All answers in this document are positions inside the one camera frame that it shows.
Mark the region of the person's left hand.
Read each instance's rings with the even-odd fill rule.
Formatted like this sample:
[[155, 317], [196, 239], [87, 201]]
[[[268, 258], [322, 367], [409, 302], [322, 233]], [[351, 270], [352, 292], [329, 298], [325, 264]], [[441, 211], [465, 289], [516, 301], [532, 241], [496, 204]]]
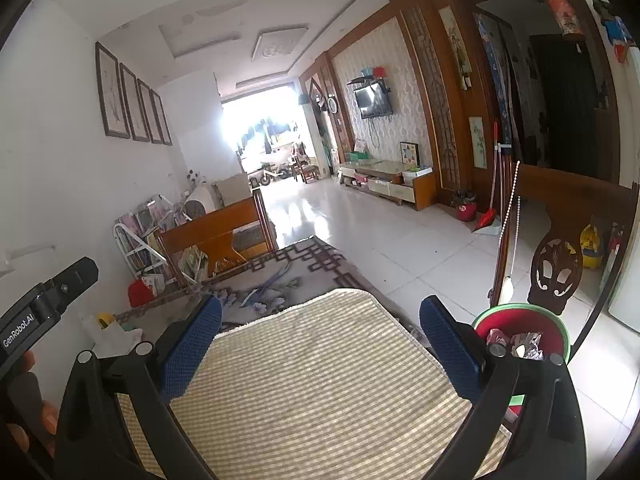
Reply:
[[55, 454], [58, 408], [44, 400], [36, 374], [35, 353], [26, 351], [10, 371], [6, 393], [15, 411], [8, 429], [23, 452], [38, 442], [50, 457]]

